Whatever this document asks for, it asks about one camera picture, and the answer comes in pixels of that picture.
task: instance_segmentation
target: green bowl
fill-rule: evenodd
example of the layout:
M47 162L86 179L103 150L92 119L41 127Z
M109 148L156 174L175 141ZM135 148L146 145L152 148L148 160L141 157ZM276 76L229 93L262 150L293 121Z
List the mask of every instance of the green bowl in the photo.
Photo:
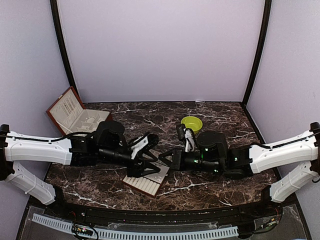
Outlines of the green bowl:
M202 128L202 121L195 116L186 116L181 120L187 129L192 129L194 134L197 134Z

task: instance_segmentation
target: robotic hand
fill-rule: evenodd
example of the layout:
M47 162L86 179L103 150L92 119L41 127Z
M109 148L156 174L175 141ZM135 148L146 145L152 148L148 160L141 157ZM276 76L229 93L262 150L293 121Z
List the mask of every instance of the robotic hand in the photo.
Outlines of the robotic hand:
M112 163L126 166L128 177L139 178L158 173L158 159L149 151L159 142L148 132L127 143L124 126L117 121L101 122L95 132L75 132L61 138L33 137L0 127L0 181L6 181L50 205L63 201L61 189L45 183L18 161L42 161L70 166L94 166Z
M174 148L159 155L159 160L172 170L210 172L237 180L270 168L304 161L283 179L262 191L262 201L274 203L283 202L290 194L319 177L318 122L312 123L310 130L290 139L270 144L252 143L239 148L228 148L226 137L222 133L205 131L199 134L197 140L192 138L198 151L189 150L188 143L192 141L187 140L184 129L183 124L177 126L178 138L184 142L184 149Z

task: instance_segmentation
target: perforated metal strip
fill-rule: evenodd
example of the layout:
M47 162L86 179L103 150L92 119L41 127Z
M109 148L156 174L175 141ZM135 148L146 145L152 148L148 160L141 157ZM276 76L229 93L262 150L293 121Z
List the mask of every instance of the perforated metal strip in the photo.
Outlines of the perforated metal strip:
M32 221L51 229L58 230L67 234L72 234L72 223L63 220L53 219L40 214L33 214ZM228 227L207 231L193 232L170 232L170 233L144 233L144 232L128 232L114 231L95 227L100 240L215 240L238 236L238 227ZM91 236L91 239L96 239L96 234Z

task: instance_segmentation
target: brown box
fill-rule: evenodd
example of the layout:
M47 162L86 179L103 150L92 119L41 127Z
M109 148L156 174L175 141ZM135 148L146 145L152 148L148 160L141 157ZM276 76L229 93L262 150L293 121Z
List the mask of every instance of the brown box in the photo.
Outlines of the brown box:
M63 135L95 131L102 121L112 120L108 111L86 109L75 89L69 87L46 111Z

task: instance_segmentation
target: marble table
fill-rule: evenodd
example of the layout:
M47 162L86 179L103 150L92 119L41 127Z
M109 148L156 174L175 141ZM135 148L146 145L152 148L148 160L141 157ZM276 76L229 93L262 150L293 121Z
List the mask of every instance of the marble table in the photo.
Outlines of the marble table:
M186 116L196 116L204 130L225 134L229 147L258 142L241 106L237 102L126 102L88 103L87 109L110 111L125 126L127 140L156 133L160 142L155 150L181 146L176 124ZM72 167L52 164L46 182L63 189L67 202L85 206L136 210L181 211L236 206L257 202L261 190L277 181L272 169L242 180L230 180L211 173L169 171L158 195L153 198L122 183L124 167L99 164Z

